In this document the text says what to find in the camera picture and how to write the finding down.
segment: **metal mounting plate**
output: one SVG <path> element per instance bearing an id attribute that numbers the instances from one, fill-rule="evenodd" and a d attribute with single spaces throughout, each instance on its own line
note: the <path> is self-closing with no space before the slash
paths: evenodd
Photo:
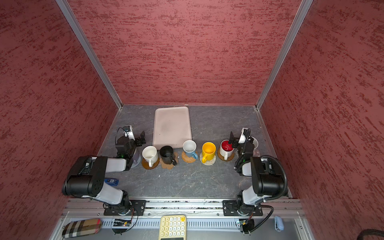
<path id="1" fill-rule="evenodd" d="M 235 209 L 236 201 L 235 200 L 224 200 L 223 201 L 223 212 L 224 216 L 242 216 L 240 215 L 237 210 Z M 253 210 L 253 216 L 263 216 L 263 211 L 261 208 L 254 208 Z"/>
<path id="2" fill-rule="evenodd" d="M 139 216 L 143 216 L 146 202 L 147 201 L 145 200 L 131 200 L 131 204 L 135 208 L 134 215 L 139 214 Z M 105 208 L 104 216 L 117 216 L 117 213 L 121 212 L 122 210 L 124 210 L 124 207 L 110 206 Z"/>

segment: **red wall panel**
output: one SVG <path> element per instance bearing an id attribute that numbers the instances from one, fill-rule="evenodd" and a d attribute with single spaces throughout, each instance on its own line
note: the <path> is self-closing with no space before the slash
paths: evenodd
<path id="1" fill-rule="evenodd" d="M 383 13 L 315 0 L 262 106 L 316 239 L 384 230 Z"/>
<path id="2" fill-rule="evenodd" d="M 255 104 L 301 0 L 68 0 L 125 104 Z"/>
<path id="3" fill-rule="evenodd" d="M 54 0 L 0 2 L 0 236 L 47 239 L 117 108 Z"/>

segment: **light blue mug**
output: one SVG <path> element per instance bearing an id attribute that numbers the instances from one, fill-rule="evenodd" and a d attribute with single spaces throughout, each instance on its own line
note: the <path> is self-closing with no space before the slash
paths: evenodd
<path id="1" fill-rule="evenodd" d="M 194 159 L 198 158 L 197 154 L 195 153 L 196 143 L 194 141 L 186 140 L 183 143 L 183 150 L 184 150 L 185 154 L 187 155 L 187 157 L 193 157 Z"/>

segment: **pink plastic tray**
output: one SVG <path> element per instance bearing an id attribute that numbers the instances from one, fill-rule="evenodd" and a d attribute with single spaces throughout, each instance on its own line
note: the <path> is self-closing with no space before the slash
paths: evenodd
<path id="1" fill-rule="evenodd" d="M 158 108 L 155 111 L 153 146 L 159 150 L 169 145 L 183 147 L 186 140 L 192 140 L 189 110 L 187 107 Z"/>

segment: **cork coaster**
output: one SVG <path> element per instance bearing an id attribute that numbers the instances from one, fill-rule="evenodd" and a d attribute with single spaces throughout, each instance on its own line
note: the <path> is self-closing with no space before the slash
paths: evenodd
<path id="1" fill-rule="evenodd" d="M 176 162 L 179 163 L 179 160 L 177 159 L 177 157 L 178 157 L 179 155 L 177 154 L 177 152 L 174 152 L 174 156 L 175 156 L 175 160 L 176 160 Z M 171 169 L 174 167 L 173 164 L 165 164 L 165 163 L 163 162 L 163 159 L 161 159 L 161 158 L 160 158 L 160 163 L 161 163 L 161 167 L 164 168 L 164 169 L 171 170 Z"/>
<path id="2" fill-rule="evenodd" d="M 217 150 L 217 156 L 220 158 L 220 160 L 223 160 L 224 162 L 229 162 L 233 159 L 233 157 L 235 156 L 235 151 L 233 151 L 232 155 L 229 156 L 226 160 L 224 160 L 224 157 L 221 156 L 220 154 L 220 148 Z"/>
<path id="3" fill-rule="evenodd" d="M 200 162 L 201 162 L 201 163 L 203 163 L 203 162 L 202 162 L 202 159 L 203 159 L 203 153 L 200 153 Z M 203 164 L 209 166 L 209 165 L 214 164 L 215 162 L 216 162 L 216 155 L 212 158 L 212 160 L 206 161 L 206 162 L 203 163 Z"/>
<path id="4" fill-rule="evenodd" d="M 181 154 L 181 158 L 183 159 L 184 162 L 187 162 L 187 163 L 193 163 L 194 161 L 196 161 L 196 159 L 194 157 L 187 157 L 187 155 L 185 154 L 184 151 Z"/>
<path id="5" fill-rule="evenodd" d="M 160 157 L 158 157 L 157 158 L 157 161 L 152 165 L 152 167 L 149 167 L 149 163 L 145 160 L 145 159 L 143 159 L 142 161 L 141 161 L 141 165 L 143 166 L 143 168 L 145 168 L 145 169 L 147 169 L 147 170 L 151 170 L 151 169 L 154 169 L 155 167 L 157 167 L 158 166 L 158 164 L 159 164 L 159 162 L 160 162 Z"/>

